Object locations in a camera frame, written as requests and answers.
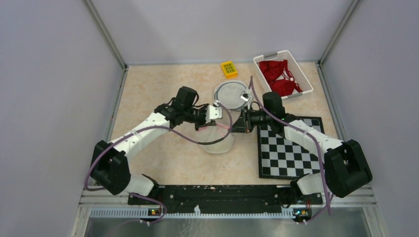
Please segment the red satin bra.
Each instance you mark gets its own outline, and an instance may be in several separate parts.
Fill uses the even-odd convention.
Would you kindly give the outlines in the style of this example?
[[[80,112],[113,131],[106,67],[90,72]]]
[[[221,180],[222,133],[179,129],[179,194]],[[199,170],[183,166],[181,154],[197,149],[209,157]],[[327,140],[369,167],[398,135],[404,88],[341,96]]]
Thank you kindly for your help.
[[[270,89],[277,92],[281,97],[303,91],[289,70],[288,60],[262,61],[259,63],[259,68]]]

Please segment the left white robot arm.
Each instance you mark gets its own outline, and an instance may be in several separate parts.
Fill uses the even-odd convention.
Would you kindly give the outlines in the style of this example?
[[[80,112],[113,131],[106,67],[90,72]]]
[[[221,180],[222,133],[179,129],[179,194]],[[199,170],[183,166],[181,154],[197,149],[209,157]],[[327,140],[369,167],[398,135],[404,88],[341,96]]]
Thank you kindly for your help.
[[[175,97],[159,105],[145,121],[125,135],[111,142],[98,142],[88,177],[113,195],[136,193],[146,204],[155,203],[159,196],[157,182],[143,174],[131,174],[129,163],[156,138],[184,122],[193,124],[196,130],[214,125],[222,116],[222,108],[218,104],[197,106],[198,99],[197,91],[183,86]]]

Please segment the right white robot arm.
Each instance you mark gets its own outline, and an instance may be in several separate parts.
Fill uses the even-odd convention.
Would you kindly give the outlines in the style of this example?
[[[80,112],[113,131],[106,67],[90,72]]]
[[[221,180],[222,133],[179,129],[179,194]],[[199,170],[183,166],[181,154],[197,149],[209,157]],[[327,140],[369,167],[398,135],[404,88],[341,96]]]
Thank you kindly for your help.
[[[281,137],[315,154],[320,172],[303,174],[291,182],[290,198],[304,203],[311,194],[331,192],[344,198],[373,179],[361,145],[351,139],[341,141],[307,125],[295,115],[286,113],[280,95],[267,92],[259,110],[244,107],[232,125],[233,133],[250,133],[253,128],[267,125]]]

